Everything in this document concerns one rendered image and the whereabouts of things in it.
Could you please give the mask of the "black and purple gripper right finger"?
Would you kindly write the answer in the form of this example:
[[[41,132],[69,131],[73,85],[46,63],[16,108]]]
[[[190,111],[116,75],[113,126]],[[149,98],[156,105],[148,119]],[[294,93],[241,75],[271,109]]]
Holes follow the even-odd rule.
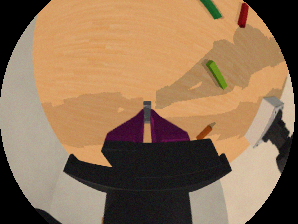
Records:
[[[151,109],[150,124],[152,143],[190,141],[186,131],[159,116],[153,109]]]

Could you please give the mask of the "grey rod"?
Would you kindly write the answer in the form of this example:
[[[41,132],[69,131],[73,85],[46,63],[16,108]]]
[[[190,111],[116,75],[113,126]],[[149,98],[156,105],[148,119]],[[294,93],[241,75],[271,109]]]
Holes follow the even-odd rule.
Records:
[[[143,101],[144,123],[150,123],[151,119],[151,101]]]

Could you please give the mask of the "red rod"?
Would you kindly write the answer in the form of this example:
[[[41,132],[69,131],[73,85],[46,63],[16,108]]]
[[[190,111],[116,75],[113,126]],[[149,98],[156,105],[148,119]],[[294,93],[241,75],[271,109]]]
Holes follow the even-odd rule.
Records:
[[[240,28],[245,28],[248,9],[249,9],[249,6],[246,3],[242,3],[241,11],[240,11],[240,15],[237,23],[240,26]]]

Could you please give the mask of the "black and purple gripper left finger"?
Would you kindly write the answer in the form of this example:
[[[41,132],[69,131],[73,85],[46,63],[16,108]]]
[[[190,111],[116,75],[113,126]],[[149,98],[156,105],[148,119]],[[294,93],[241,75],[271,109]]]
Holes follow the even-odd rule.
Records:
[[[106,140],[133,141],[143,143],[144,138],[144,110],[142,109],[136,116],[119,125],[107,133]],[[104,141],[104,142],[105,142]]]

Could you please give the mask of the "orange rod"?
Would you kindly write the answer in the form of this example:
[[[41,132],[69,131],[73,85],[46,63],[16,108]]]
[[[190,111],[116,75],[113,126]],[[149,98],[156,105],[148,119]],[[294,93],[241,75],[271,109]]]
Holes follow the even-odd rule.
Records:
[[[203,139],[207,134],[209,134],[213,129],[211,126],[207,126],[196,138],[197,140]]]

